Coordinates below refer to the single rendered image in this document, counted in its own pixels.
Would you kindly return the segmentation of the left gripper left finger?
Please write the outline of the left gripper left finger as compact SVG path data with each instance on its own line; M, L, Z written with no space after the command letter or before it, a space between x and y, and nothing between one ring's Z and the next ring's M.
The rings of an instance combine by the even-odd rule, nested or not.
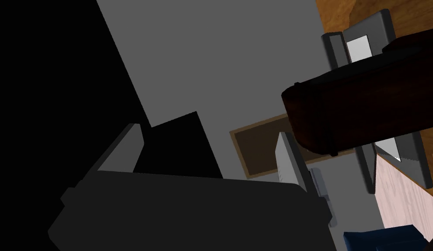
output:
M132 173L144 146L140 124L129 124L123 135L118 137L117 144L98 168L100 171Z

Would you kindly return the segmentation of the dark brown wooden table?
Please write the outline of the dark brown wooden table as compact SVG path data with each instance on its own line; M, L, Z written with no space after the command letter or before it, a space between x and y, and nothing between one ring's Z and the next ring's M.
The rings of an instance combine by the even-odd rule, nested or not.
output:
M433 29L282 93L296 141L320 155L433 127Z

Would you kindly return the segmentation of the grey framed window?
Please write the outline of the grey framed window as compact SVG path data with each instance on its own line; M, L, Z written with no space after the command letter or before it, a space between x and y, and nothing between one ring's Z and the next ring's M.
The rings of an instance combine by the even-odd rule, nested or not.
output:
M321 36L332 70L382 53L396 35L390 11L379 12L343 32ZM425 147L419 131L354 148L368 193L375 193L377 157L400 169L423 189L433 189Z

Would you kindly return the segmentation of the blue box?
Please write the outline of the blue box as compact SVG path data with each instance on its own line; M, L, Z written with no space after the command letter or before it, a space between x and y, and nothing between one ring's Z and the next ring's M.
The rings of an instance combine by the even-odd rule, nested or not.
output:
M344 232L347 251L423 251L427 239L414 225L367 232Z

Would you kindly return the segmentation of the brown framed wall picture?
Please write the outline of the brown framed wall picture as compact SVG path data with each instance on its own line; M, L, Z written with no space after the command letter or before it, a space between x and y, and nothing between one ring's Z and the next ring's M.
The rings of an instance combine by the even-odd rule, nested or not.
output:
M247 179L277 172L275 149L279 132L292 132L287 114L230 131Z

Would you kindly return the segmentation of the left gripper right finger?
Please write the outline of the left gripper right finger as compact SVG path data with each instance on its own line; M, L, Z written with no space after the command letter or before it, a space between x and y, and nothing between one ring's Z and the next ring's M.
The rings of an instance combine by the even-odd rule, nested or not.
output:
M296 184L307 191L307 166L295 138L290 132L279 132L275 157L279 181L281 183Z

